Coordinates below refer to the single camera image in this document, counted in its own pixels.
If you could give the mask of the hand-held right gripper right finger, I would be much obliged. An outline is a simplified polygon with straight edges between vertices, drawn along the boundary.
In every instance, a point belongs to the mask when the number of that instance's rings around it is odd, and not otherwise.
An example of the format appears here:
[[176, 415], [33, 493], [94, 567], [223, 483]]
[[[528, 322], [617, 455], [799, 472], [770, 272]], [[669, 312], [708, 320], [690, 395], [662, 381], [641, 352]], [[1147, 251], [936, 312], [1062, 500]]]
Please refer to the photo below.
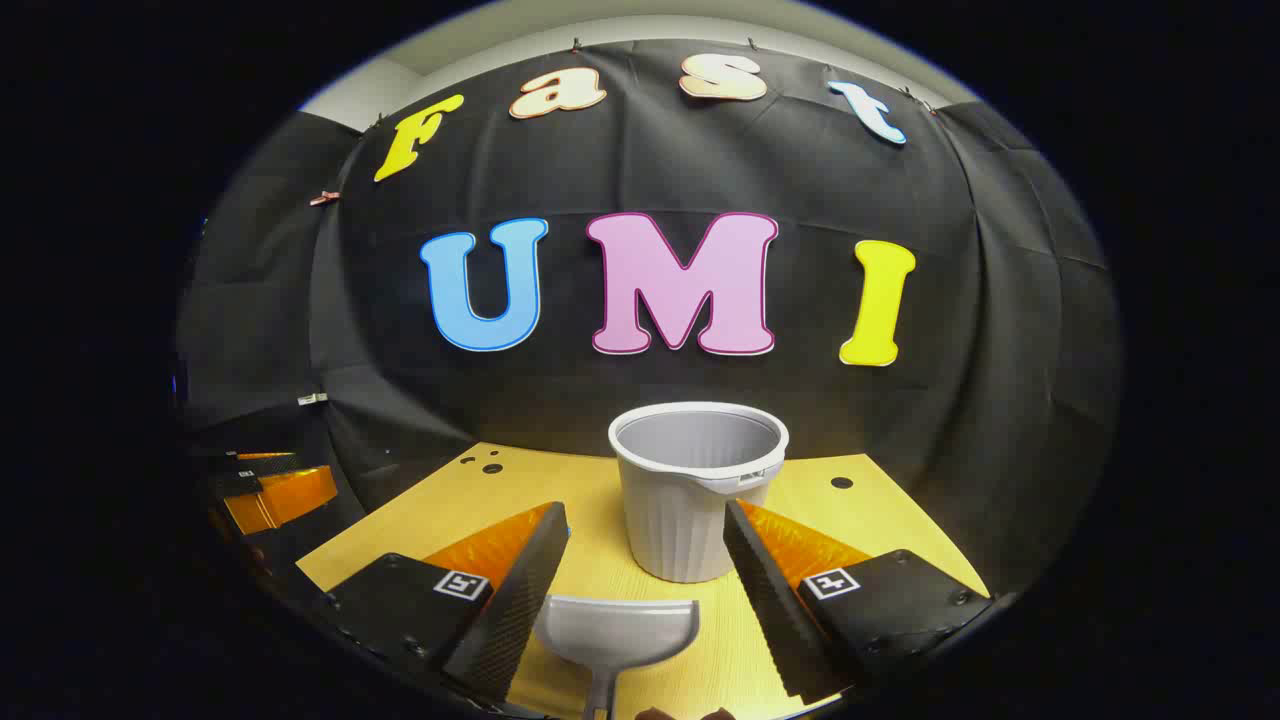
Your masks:
[[951, 651], [993, 601], [910, 550], [870, 556], [731, 500], [723, 541], [785, 691], [864, 700]]

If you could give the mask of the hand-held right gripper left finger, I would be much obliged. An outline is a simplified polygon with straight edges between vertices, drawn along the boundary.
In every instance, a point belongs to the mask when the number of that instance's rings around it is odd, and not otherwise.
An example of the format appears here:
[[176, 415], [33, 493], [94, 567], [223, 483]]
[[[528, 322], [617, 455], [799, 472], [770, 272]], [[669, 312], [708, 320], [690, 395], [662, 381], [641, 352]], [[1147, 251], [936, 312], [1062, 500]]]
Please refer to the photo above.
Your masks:
[[417, 685], [498, 705], [568, 539], [564, 505], [541, 503], [425, 559], [384, 553], [323, 592], [315, 614]]

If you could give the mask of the grey plastic dustpan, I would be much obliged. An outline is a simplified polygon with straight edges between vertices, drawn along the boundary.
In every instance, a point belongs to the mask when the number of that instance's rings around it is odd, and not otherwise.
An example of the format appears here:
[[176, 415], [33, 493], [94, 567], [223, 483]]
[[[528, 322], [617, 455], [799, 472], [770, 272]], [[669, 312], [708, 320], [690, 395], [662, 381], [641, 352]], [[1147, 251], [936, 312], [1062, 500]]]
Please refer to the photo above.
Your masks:
[[620, 675], [682, 653], [701, 625], [696, 600], [632, 602], [549, 594], [535, 634], [556, 657], [589, 670], [580, 720], [614, 720]]

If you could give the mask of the white ribbed garbage bin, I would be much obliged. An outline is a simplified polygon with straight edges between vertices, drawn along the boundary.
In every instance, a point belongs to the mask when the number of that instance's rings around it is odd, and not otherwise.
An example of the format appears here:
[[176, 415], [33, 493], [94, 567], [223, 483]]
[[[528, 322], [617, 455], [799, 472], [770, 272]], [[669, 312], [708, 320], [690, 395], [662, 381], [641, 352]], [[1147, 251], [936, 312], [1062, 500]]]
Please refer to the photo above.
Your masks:
[[626, 411], [607, 436], [635, 562], [682, 584], [730, 573], [726, 505], [767, 501], [785, 462], [788, 428], [760, 409], [687, 401]]

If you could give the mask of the yellow wooden desktop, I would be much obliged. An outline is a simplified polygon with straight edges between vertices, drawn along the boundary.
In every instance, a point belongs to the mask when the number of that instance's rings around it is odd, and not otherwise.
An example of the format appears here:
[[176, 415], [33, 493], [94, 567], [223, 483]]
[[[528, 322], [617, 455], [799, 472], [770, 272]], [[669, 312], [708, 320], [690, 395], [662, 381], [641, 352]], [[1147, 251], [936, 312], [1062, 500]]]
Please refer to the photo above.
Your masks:
[[[700, 632], [690, 647], [672, 660], [620, 675], [618, 720], [634, 720], [650, 707], [677, 720], [701, 720], [718, 708], [735, 720], [776, 720], [809, 710], [785, 692], [736, 575], [675, 584], [634, 561], [614, 457], [475, 445], [305, 555], [300, 569], [326, 591], [384, 553], [424, 559], [550, 501], [564, 505], [570, 525], [552, 593], [695, 600], [700, 606]], [[987, 589], [963, 551], [864, 454], [787, 460], [765, 505], [869, 555], [910, 550], [965, 585]]]

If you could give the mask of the black backdrop cloth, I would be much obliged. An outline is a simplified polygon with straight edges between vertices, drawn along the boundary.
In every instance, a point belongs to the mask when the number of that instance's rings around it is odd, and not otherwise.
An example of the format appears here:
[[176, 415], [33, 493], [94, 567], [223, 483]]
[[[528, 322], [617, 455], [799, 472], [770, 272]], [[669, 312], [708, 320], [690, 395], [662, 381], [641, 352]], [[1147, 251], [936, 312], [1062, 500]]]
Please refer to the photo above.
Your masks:
[[230, 438], [325, 392], [374, 510], [476, 441], [607, 456], [631, 407], [744, 404], [790, 459], [868, 454], [995, 592], [1032, 585], [1121, 395], [1084, 208], [983, 102], [771, 51], [758, 99], [685, 94], [716, 50], [547, 54], [365, 131], [293, 113], [195, 250], [184, 424]]

